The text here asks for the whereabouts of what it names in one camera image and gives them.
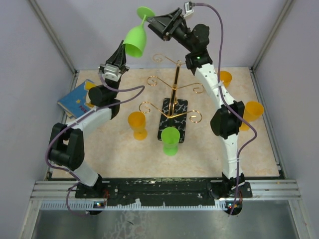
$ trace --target cable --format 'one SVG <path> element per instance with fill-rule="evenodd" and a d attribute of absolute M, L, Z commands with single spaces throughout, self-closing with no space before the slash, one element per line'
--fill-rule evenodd
<path fill-rule="evenodd" d="M 223 40 L 224 40 L 224 25 L 223 25 L 223 21 L 221 19 L 221 16 L 219 14 L 219 12 L 211 5 L 206 4 L 206 3 L 192 3 L 193 6 L 207 6 L 210 9 L 212 9 L 216 15 L 218 16 L 219 22 L 220 22 L 220 28 L 221 28 L 221 39 L 220 39 L 220 47 L 219 47 L 219 56 L 218 56 L 218 73 L 217 73 L 217 77 L 218 77 L 218 82 L 220 82 L 220 65 L 221 65 L 221 50 L 223 47 Z M 225 101 L 225 98 L 223 96 L 223 91 L 221 86 L 218 87 L 219 88 L 219 93 L 221 96 L 221 99 L 224 103 L 224 105 L 229 109 L 229 111 L 231 111 L 239 120 L 241 120 L 243 123 L 245 123 L 246 125 L 248 125 L 249 128 L 252 129 L 252 131 L 254 132 L 254 136 L 248 140 L 246 143 L 244 143 L 241 148 L 238 150 L 237 152 L 237 175 L 236 175 L 236 188 L 235 188 L 235 197 L 234 197 L 234 205 L 236 204 L 236 200 L 237 200 L 237 195 L 238 195 L 238 184 L 239 184 L 239 156 L 241 151 L 244 149 L 244 147 L 246 147 L 250 142 L 254 141 L 257 138 L 257 131 L 255 130 L 254 127 L 252 127 L 251 124 L 249 124 L 247 121 L 245 121 L 242 117 L 240 117 L 239 114 L 237 114 Z M 230 215 L 232 215 L 234 211 L 234 207 L 232 207 L 231 211 L 230 211 Z"/>
<path fill-rule="evenodd" d="M 129 102 L 129 101 L 132 101 L 134 100 L 137 96 L 139 96 L 143 90 L 145 89 L 145 86 L 143 85 L 140 85 L 140 86 L 136 86 L 136 87 L 133 87 L 133 88 L 130 88 L 130 89 L 125 89 L 125 90 L 117 90 L 117 89 L 114 89 L 114 88 L 111 88 L 109 87 L 106 83 L 103 84 L 106 88 L 108 88 L 109 90 L 111 91 L 116 91 L 116 92 L 128 92 L 128 91 L 133 91 L 133 90 L 136 90 L 136 89 L 141 89 L 135 96 L 129 98 L 128 100 L 125 100 L 125 101 L 121 101 L 121 102 L 116 102 L 116 103 L 113 103 L 113 104 L 110 104 L 108 106 L 103 106 L 103 107 L 99 107 L 96 109 L 96 111 L 99 111 L 99 110 L 102 110 L 102 109 L 105 109 L 105 108 L 109 108 L 109 107 L 112 107 L 112 106 L 116 106 L 116 105 L 120 105 L 120 104 L 123 104 L 123 103 L 126 103 L 126 102 Z M 80 123 L 81 121 L 83 121 L 84 119 L 86 119 L 88 116 L 90 116 L 91 114 L 93 114 L 95 111 L 89 111 L 87 112 L 83 117 L 81 117 L 79 120 L 77 120 L 75 123 L 72 123 L 71 125 L 67 126 L 66 128 L 64 128 L 63 130 L 61 130 L 60 133 L 58 133 L 54 138 L 53 140 L 49 143 L 48 145 L 48 148 L 46 149 L 45 151 L 45 163 L 50 167 L 50 168 L 53 168 L 53 169 L 59 169 L 59 170 L 63 170 L 65 172 L 68 172 L 70 175 L 72 175 L 77 181 L 81 181 L 72 171 L 70 171 L 69 169 L 67 168 L 63 168 L 63 167 L 57 167 L 57 166 L 54 166 L 52 165 L 50 162 L 49 162 L 49 154 L 50 154 L 50 151 L 51 151 L 51 148 L 53 146 L 53 144 L 57 141 L 57 139 L 63 135 L 68 129 L 74 127 L 77 123 Z M 68 193 L 67 193 L 67 196 L 66 196 L 66 207 L 67 209 L 73 214 L 73 215 L 76 215 L 76 216 L 79 216 L 79 217 L 82 217 L 82 216 L 85 216 L 85 215 L 80 215 L 80 214 L 77 214 L 75 212 L 73 212 L 69 205 L 68 205 L 68 199 L 69 199 L 69 196 L 70 196 L 70 193 L 72 191 L 73 188 L 75 188 L 76 186 L 78 186 L 80 184 L 80 182 L 77 182 L 76 184 L 74 184 L 71 188 L 69 188 L 68 190 Z"/>

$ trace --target gray wall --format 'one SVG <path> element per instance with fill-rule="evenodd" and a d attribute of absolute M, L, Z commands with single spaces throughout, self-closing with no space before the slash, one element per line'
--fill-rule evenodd
<path fill-rule="evenodd" d="M 319 1 L 296 1 L 257 70 L 288 176 L 319 222 Z"/>
<path fill-rule="evenodd" d="M 136 15 L 141 5 L 157 15 L 167 14 L 185 0 L 38 0 L 43 12 L 68 50 L 76 69 L 96 69 L 114 50 L 126 33 L 141 21 Z M 225 27 L 223 66 L 251 66 L 256 59 L 285 0 L 206 0 L 220 12 Z M 209 52 L 217 61 L 220 25 L 215 13 L 196 7 L 188 25 L 210 26 Z M 148 44 L 142 58 L 128 58 L 134 67 L 151 67 L 154 53 L 185 59 L 187 51 L 175 40 L 163 42 L 147 25 Z"/>
<path fill-rule="evenodd" d="M 27 1 L 1 3 L 0 32 L 0 237 L 14 239 L 72 74 Z"/>

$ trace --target yellow illustration on book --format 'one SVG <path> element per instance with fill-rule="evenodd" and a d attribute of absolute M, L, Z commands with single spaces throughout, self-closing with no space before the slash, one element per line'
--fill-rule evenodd
<path fill-rule="evenodd" d="M 87 90 L 86 96 L 85 96 L 85 105 L 87 107 L 93 108 L 94 105 L 91 104 L 90 98 L 89 98 L 89 89 L 91 89 L 92 87 L 95 87 L 96 85 L 92 82 L 86 81 L 85 85 L 84 85 L 84 89 Z"/>

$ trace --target book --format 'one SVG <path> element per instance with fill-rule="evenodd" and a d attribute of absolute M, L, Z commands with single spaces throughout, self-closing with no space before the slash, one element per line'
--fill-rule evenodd
<path fill-rule="evenodd" d="M 59 99 L 57 103 L 63 108 L 69 118 L 79 118 L 94 107 L 94 105 L 90 104 L 88 94 L 89 89 L 95 86 L 93 81 L 87 79 L 69 94 Z"/>

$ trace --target beige table surface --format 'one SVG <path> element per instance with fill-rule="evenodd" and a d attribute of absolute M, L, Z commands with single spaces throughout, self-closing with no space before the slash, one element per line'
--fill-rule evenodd
<path fill-rule="evenodd" d="M 230 67 L 233 80 L 228 87 L 230 94 L 245 104 L 256 101 L 256 93 L 247 67 Z M 120 89 L 145 85 L 144 92 L 135 100 L 120 106 L 120 112 L 112 120 L 98 127 L 84 142 L 85 160 L 102 177 L 219 177 L 222 172 L 221 148 L 218 138 L 210 128 L 210 120 L 216 109 L 213 101 L 204 91 L 193 92 L 185 87 L 177 92 L 179 99 L 188 100 L 188 110 L 200 111 L 203 120 L 192 123 L 187 117 L 185 142 L 179 144 L 175 156 L 166 156 L 162 142 L 158 141 L 160 112 L 151 107 L 146 114 L 148 137 L 144 141 L 133 138 L 127 118 L 138 111 L 143 101 L 152 102 L 161 109 L 164 98 L 169 98 L 171 89 L 159 82 L 157 86 L 146 84 L 147 77 L 157 75 L 170 85 L 174 80 L 174 68 L 131 69 L 122 77 Z M 80 71 L 77 85 L 91 79 L 100 84 L 97 71 Z M 178 86 L 197 82 L 187 69 L 181 69 Z M 123 101 L 135 92 L 119 93 L 117 99 Z M 278 176 L 278 170 L 262 118 L 252 125 L 258 132 L 257 139 L 250 143 L 241 154 L 241 167 L 246 177 Z M 251 130 L 239 133 L 239 147 L 253 136 Z M 53 178 L 70 177 L 67 173 L 54 170 Z"/>

